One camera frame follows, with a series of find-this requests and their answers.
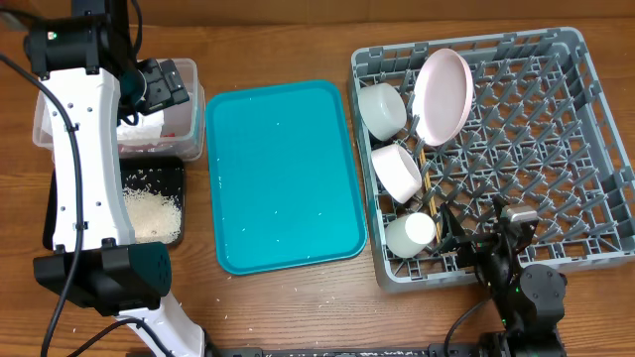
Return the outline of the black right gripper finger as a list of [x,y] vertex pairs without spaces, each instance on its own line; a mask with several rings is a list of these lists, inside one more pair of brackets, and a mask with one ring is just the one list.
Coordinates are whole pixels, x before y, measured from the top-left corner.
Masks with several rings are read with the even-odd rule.
[[506,213],[506,208],[509,202],[501,195],[496,195],[492,198],[492,205],[495,210],[496,222],[509,222],[510,218]]
[[446,203],[441,205],[440,215],[442,232],[441,241],[437,246],[436,252],[447,253],[455,251],[463,244],[465,231]]

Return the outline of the white cup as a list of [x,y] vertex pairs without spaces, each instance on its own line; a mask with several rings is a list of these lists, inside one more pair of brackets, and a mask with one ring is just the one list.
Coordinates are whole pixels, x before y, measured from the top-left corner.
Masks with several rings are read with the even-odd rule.
[[437,226],[426,213],[416,212],[397,218],[385,229],[388,249],[400,258],[413,258],[437,235]]

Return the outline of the white napkin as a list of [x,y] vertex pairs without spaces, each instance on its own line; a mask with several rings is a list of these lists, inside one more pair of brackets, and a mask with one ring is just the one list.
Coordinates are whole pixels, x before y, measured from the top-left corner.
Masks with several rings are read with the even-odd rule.
[[144,116],[138,115],[138,123],[134,126],[122,122],[117,127],[119,141],[152,141],[161,138],[165,116],[162,111]]

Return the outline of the small pink rice plate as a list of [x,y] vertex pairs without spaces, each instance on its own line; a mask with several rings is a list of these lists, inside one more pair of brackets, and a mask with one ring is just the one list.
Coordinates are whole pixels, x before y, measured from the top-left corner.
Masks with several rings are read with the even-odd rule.
[[371,152],[376,176],[399,203],[406,203],[423,184],[419,168],[409,153],[397,144]]

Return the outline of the large pink plate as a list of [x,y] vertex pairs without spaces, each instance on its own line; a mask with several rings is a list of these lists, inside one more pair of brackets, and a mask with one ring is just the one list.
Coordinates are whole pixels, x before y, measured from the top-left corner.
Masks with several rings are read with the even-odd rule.
[[470,68],[457,52],[441,49],[424,62],[414,88],[412,114],[418,118],[416,134],[426,145],[440,146],[463,128],[473,91]]

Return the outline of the pale green bowl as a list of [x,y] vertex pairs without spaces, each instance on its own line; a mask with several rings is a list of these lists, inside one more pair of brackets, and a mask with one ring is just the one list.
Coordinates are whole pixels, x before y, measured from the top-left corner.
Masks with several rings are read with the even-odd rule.
[[379,141],[387,141],[406,125],[404,101],[389,83],[361,88],[358,91],[358,108],[368,131]]

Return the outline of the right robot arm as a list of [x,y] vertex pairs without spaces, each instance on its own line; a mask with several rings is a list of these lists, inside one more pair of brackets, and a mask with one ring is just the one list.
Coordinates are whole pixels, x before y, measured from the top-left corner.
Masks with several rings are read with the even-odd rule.
[[[538,213],[528,205],[492,200],[495,222],[483,233],[468,234],[450,208],[441,205],[439,253],[454,252],[456,265],[471,268],[488,297],[472,307],[447,332],[444,356],[564,356],[557,324],[565,316],[567,277],[544,264],[521,266],[518,254],[532,242]],[[485,332],[476,343],[452,343],[460,325],[489,302],[496,306],[502,331]]]

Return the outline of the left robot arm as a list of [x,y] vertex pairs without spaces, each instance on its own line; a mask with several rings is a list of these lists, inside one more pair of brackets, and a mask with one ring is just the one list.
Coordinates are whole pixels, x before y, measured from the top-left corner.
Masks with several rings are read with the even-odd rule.
[[25,40],[28,79],[45,95],[57,187],[53,252],[37,282],[60,302],[129,326],[156,355],[209,356],[206,331],[171,291],[166,245],[137,243],[120,174],[116,129],[187,102],[175,65],[138,59],[134,2],[75,1],[68,17],[36,20]]

